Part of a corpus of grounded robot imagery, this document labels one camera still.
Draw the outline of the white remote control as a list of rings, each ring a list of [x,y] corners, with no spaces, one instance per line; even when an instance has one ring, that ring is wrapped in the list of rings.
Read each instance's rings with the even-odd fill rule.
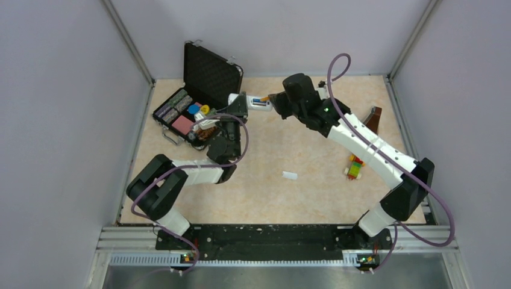
[[[228,105],[231,105],[237,99],[241,99],[246,102],[247,109],[249,109],[249,110],[272,111],[273,106],[272,106],[271,102],[269,100],[268,101],[260,101],[260,98],[264,98],[264,97],[247,95],[245,92],[230,93],[228,96]],[[255,100],[256,102],[267,102],[268,105],[266,107],[252,106],[253,99],[256,99]]]

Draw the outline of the blue AAA battery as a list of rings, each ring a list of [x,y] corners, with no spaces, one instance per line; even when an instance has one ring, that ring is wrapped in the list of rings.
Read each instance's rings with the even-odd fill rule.
[[[256,107],[266,107],[268,105],[267,102],[256,102],[255,101],[256,99],[253,99],[252,100],[252,106],[256,106]]]

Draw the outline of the white battery cover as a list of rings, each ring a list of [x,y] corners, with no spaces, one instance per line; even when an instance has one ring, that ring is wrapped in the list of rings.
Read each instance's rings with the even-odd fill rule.
[[[282,177],[286,179],[297,180],[298,174],[293,172],[282,171]]]

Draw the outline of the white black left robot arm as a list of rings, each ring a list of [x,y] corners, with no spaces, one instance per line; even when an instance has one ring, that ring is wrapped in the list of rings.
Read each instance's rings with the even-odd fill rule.
[[[215,127],[219,130],[207,143],[204,160],[171,160],[156,155],[132,180],[126,189],[132,200],[131,210],[171,232],[170,240],[179,249],[192,244],[189,221],[174,207],[184,187],[198,184],[221,184],[230,179],[248,146],[241,145],[241,133],[247,132],[248,95],[231,94],[228,106],[209,116],[197,113],[189,126],[189,137],[198,139],[198,130]]]

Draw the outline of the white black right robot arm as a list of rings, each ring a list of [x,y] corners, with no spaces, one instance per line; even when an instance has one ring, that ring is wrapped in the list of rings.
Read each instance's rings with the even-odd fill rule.
[[[308,129],[347,148],[387,184],[390,191],[356,223],[353,239],[361,248],[371,247],[378,234],[396,221],[406,221],[426,197],[418,184],[431,185],[434,164],[414,159],[386,143],[361,122],[349,107],[330,97],[327,86],[315,87],[309,76],[297,73],[283,81],[284,91],[269,100],[283,118],[294,116]]]

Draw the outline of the yellow big blind chip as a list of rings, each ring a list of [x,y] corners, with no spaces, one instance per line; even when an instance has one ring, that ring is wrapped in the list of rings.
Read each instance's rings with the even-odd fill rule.
[[[210,112],[210,107],[208,105],[202,105],[200,111],[206,116]]]

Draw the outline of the black poker chip case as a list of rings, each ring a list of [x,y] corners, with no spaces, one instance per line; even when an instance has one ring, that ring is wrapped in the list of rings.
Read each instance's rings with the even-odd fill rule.
[[[202,47],[199,40],[187,41],[184,44],[183,63],[183,85],[176,92],[181,89],[186,90],[187,95],[193,99],[190,105],[208,105],[212,114],[227,106],[230,93],[240,92],[243,78],[241,66],[236,64],[232,57],[227,59]],[[218,134],[218,129],[214,136],[207,141],[199,141],[197,137],[191,139],[173,129],[171,125],[176,119],[172,123],[166,123],[155,115],[155,112],[176,92],[163,101],[151,116],[161,126],[161,134],[167,141],[176,146],[188,143],[196,150],[201,151]],[[194,122],[194,115],[189,114],[187,109],[188,107],[180,116],[183,115]]]

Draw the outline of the blue round dealer chip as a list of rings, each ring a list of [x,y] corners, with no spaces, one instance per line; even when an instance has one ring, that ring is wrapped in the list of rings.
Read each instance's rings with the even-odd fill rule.
[[[194,115],[196,113],[200,112],[201,107],[197,104],[190,105],[187,109],[187,112],[191,115]]]

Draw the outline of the orange black chip row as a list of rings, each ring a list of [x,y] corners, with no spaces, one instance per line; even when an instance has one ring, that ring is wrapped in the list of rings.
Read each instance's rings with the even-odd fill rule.
[[[197,138],[199,141],[207,141],[208,139],[210,139],[211,137],[214,136],[216,131],[217,131],[217,127],[215,127],[215,126],[211,127],[211,128],[207,128],[207,129],[200,129],[197,132]]]

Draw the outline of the pink playing card deck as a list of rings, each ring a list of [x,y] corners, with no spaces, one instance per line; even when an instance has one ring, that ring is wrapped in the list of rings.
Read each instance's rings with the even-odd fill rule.
[[[193,122],[183,115],[179,116],[171,125],[173,129],[183,135],[187,135],[192,126]]]

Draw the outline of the blue tan chip row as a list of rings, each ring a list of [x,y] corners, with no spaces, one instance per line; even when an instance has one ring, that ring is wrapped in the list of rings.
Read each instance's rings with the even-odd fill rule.
[[[172,107],[169,112],[167,112],[162,119],[166,123],[172,123],[191,103],[193,99],[191,96],[186,95],[179,102],[177,102],[174,107]]]

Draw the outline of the purple chip row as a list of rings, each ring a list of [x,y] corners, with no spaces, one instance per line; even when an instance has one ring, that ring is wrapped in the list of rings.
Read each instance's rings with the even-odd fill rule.
[[[159,118],[162,118],[164,113],[170,110],[175,106],[175,104],[179,103],[187,95],[187,91],[184,89],[179,90],[174,95],[172,95],[156,112],[155,115]]]

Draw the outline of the brown wooden metronome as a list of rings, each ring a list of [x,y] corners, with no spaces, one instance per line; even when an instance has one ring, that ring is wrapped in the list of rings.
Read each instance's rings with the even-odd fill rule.
[[[382,113],[381,107],[372,106],[368,116],[363,121],[363,124],[368,129],[370,129],[374,134],[378,134],[381,113]]]

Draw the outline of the colourful toy brick stack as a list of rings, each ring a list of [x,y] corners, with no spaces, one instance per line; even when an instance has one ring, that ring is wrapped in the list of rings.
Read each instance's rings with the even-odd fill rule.
[[[346,177],[349,180],[360,179],[362,176],[360,171],[361,171],[362,167],[365,166],[365,163],[360,158],[355,156],[354,154],[350,155],[349,161],[350,161],[350,165],[345,168],[344,174],[346,175]]]

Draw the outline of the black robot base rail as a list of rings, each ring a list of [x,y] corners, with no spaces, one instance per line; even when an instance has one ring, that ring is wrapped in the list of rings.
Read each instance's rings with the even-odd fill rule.
[[[156,250],[180,253],[181,264],[323,265],[374,269],[381,253],[391,249],[395,234],[384,229],[374,237],[340,225],[212,225],[194,224],[177,239],[163,230],[153,232]]]

